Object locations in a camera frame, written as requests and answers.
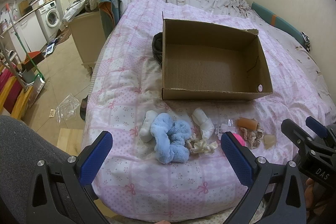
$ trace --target orange roll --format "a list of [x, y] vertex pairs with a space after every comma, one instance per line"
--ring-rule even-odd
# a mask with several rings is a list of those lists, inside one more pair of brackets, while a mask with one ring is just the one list
[[238, 127], [244, 127], [251, 130], [257, 129], [258, 122], [248, 118], [239, 117]]

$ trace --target person's leg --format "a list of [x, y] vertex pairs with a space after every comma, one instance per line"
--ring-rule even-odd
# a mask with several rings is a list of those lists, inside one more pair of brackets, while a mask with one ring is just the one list
[[[28, 191], [37, 162], [52, 164], [68, 157], [23, 122], [0, 115], [0, 197], [20, 224], [26, 223]], [[60, 191], [69, 217], [81, 223], [66, 188]]]

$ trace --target blue plush fabric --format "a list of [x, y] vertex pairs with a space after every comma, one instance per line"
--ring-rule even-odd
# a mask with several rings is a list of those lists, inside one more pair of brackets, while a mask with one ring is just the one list
[[191, 137], [191, 129], [186, 121], [178, 120], [173, 123], [169, 114], [161, 113], [151, 125], [151, 134], [156, 140], [154, 150], [159, 162], [187, 162], [189, 150], [184, 144]]

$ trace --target silver screw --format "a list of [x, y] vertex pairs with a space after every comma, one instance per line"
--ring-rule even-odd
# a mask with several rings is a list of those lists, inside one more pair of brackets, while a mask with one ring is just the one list
[[69, 158], [68, 158], [68, 162], [69, 163], [73, 163], [73, 162], [75, 162], [76, 161], [76, 157], [75, 156], [70, 156]]
[[293, 162], [292, 160], [288, 163], [290, 167], [295, 167], [296, 166], [296, 163]]
[[44, 165], [44, 160], [39, 160], [37, 162], [37, 166], [43, 166]]
[[258, 162], [264, 164], [266, 162], [266, 159], [264, 157], [258, 157]]

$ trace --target pink round object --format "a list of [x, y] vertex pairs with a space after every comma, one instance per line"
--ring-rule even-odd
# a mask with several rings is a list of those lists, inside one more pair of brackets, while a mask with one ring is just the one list
[[232, 133], [232, 134], [235, 136], [235, 138], [237, 139], [237, 141], [239, 141], [239, 143], [242, 146], [245, 146], [245, 141], [244, 141], [244, 139], [239, 134], [237, 134], [237, 133]]

